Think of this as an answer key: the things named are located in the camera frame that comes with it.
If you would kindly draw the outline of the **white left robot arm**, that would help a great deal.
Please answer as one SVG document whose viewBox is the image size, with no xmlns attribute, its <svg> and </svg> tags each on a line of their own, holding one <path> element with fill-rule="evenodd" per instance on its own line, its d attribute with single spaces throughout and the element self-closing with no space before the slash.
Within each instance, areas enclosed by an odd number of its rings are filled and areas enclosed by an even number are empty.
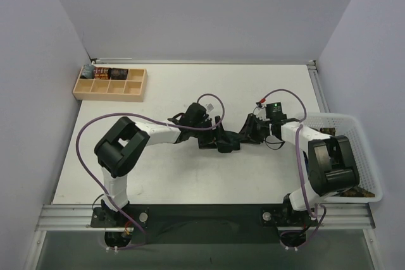
<svg viewBox="0 0 405 270">
<path fill-rule="evenodd" d="M 94 149 L 103 172 L 103 186 L 107 190 L 101 203 L 107 222 L 114 227 L 127 222 L 127 175 L 147 146 L 179 144 L 194 137 L 200 149 L 232 152 L 233 143 L 220 120 L 219 116 L 213 120 L 209 118 L 208 110 L 196 102 L 186 112 L 176 114 L 162 125 L 138 124 L 126 116 L 121 117 Z"/>
</svg>

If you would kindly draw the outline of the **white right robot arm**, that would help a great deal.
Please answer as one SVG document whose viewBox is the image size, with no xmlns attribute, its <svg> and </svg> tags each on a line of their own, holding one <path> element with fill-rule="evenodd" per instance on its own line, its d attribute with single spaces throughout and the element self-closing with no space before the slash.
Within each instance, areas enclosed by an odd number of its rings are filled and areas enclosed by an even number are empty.
<svg viewBox="0 0 405 270">
<path fill-rule="evenodd" d="M 279 102 L 258 104 L 247 115 L 239 132 L 245 143 L 262 144 L 268 137 L 274 137 L 282 144 L 294 145 L 300 186 L 283 198 L 279 215 L 290 226 L 301 221 L 303 216 L 314 220 L 319 203 L 360 182 L 349 139 L 305 125 L 307 117 L 307 113 L 288 117 Z"/>
</svg>

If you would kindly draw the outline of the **dark green tie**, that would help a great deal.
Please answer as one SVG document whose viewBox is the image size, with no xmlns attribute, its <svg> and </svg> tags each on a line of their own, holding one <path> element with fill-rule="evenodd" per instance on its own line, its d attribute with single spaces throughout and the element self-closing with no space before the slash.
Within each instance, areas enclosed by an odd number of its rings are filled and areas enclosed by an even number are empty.
<svg viewBox="0 0 405 270">
<path fill-rule="evenodd" d="M 231 153 L 240 150 L 242 136 L 231 131 L 220 132 L 216 138 L 216 146 L 219 153 Z"/>
</svg>

